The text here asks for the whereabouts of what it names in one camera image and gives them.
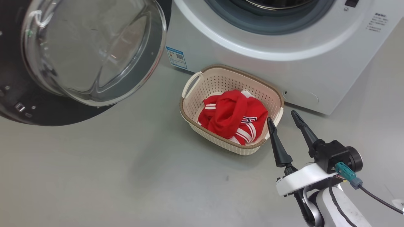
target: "white washing machine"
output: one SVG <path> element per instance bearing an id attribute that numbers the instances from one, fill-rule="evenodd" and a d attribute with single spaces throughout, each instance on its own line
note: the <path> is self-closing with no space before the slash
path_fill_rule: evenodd
<path id="1" fill-rule="evenodd" d="M 331 114 L 403 17 L 402 0 L 174 0 L 166 49 L 197 72 L 229 65 Z"/>

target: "cable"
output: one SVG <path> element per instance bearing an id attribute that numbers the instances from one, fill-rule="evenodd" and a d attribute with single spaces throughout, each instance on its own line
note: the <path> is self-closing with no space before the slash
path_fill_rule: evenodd
<path id="1" fill-rule="evenodd" d="M 372 197 L 372 198 L 374 198 L 375 200 L 379 201 L 380 203 L 382 203 L 383 205 L 387 206 L 388 208 L 390 208 L 390 209 L 392 209 L 392 210 L 394 210 L 394 211 L 396 211 L 396 212 L 399 212 L 400 214 L 404 214 L 404 212 L 403 212 L 402 210 L 395 208 L 394 206 L 392 206 L 392 205 L 386 203 L 385 201 L 383 201 L 383 200 L 380 199 L 379 197 L 373 195 L 373 194 L 370 193 L 368 190 L 366 190 L 364 187 L 362 187 L 362 185 L 359 185 L 358 187 L 359 187 L 364 193 L 368 194 L 370 197 Z"/>
<path id="2" fill-rule="evenodd" d="M 342 211 L 341 207 L 339 206 L 337 199 L 335 198 L 334 192 L 332 191 L 332 183 L 331 178 L 328 179 L 328 190 L 330 191 L 331 199 L 334 205 L 337 207 L 338 212 L 345 218 L 345 220 L 350 224 L 352 227 L 357 227 Z"/>

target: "washing machine door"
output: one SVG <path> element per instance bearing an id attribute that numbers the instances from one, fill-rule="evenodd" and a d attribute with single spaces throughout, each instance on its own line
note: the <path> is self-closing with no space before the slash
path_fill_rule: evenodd
<path id="1" fill-rule="evenodd" d="M 171 1 L 160 3 L 0 0 L 0 114 L 66 125 L 133 94 L 163 53 Z"/>

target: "laundry basket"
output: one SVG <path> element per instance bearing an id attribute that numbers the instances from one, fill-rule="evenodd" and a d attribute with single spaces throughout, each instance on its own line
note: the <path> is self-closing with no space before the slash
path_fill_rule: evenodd
<path id="1" fill-rule="evenodd" d="M 220 95 L 229 90 L 249 91 L 263 103 L 268 110 L 268 116 L 273 119 L 275 126 L 278 125 L 283 115 L 284 107 L 281 93 L 267 82 L 225 65 L 209 66 L 195 73 L 188 80 L 182 92 L 181 115 L 195 132 L 212 143 L 240 155 L 253 154 L 269 138 L 266 124 L 261 136 L 256 141 L 240 145 L 212 133 L 197 123 L 199 114 L 204 108 L 203 101 L 211 95 Z"/>

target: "basket rim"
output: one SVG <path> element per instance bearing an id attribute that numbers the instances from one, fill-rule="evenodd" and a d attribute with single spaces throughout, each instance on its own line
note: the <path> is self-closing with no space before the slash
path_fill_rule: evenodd
<path id="1" fill-rule="evenodd" d="M 238 69 L 232 68 L 232 67 L 230 67 L 230 66 L 226 66 L 226 65 L 220 65 L 220 64 L 210 65 L 210 66 L 204 68 L 201 72 L 204 73 L 204 72 L 206 72 L 206 71 L 208 71 L 208 70 L 210 70 L 210 69 L 214 69 L 214 68 L 221 68 L 221 69 L 226 69 L 226 70 L 229 70 L 229 71 L 233 71 L 233 72 L 235 72 L 235 73 L 238 73 L 238 74 L 241 74 L 241 75 L 243 75 L 243 76 L 245 76 L 245 77 L 248 77 L 248 78 L 250 78 L 250 79 L 252 79 L 252 80 L 255 80 L 255 81 L 259 82 L 260 84 L 262 84 L 262 85 L 264 85 L 264 86 L 266 86 L 266 87 L 268 87 L 268 88 L 274 90 L 274 91 L 278 94 L 278 97 L 280 98 L 280 101 L 281 101 L 281 108 L 284 107 L 285 103 L 284 103 L 283 96 L 280 94 L 279 90 L 278 90 L 276 87 L 274 87 L 272 84 L 270 84 L 270 83 L 268 83 L 268 82 L 266 82 L 266 81 L 264 81 L 264 80 L 262 80 L 262 79 L 260 79 L 260 78 L 258 78 L 258 77 L 256 77 L 256 76 L 253 76 L 253 75 L 251 75 L 251 74 L 249 74 L 249 73 L 243 72 L 243 71 L 241 71 L 241 70 L 238 70 Z M 237 144 L 237 143 L 235 143 L 235 142 L 233 142 L 233 141 L 230 141 L 230 140 L 225 139 L 225 138 L 223 138 L 223 137 L 221 137 L 221 136 L 219 136 L 219 135 L 216 135 L 216 134 L 214 134 L 213 132 L 211 132 L 211 131 L 207 130 L 206 128 L 200 126 L 199 124 L 195 123 L 191 118 L 189 118 L 189 117 L 185 114 L 184 107 L 183 107 L 184 100 L 185 100 L 185 99 L 181 97 L 181 99 L 180 99 L 180 105 L 179 105 L 179 106 L 180 106 L 180 112 L 181 112 L 182 117 L 183 117 L 189 124 L 194 125 L 194 126 L 197 127 L 198 129 L 204 131 L 205 133 L 208 133 L 210 136 L 213 136 L 214 138 L 216 138 L 216 139 L 218 139 L 218 140 L 221 140 L 222 142 L 228 143 L 228 144 L 230 144 L 230 145 L 232 145 L 232 146 L 235 146 L 235 147 L 241 148 L 241 149 L 254 149 L 254 148 L 257 148 L 257 147 L 262 146 L 262 145 L 267 141 L 266 139 L 262 139 L 262 140 L 261 140 L 259 143 L 257 143 L 257 144 L 246 146 L 246 145 Z"/>

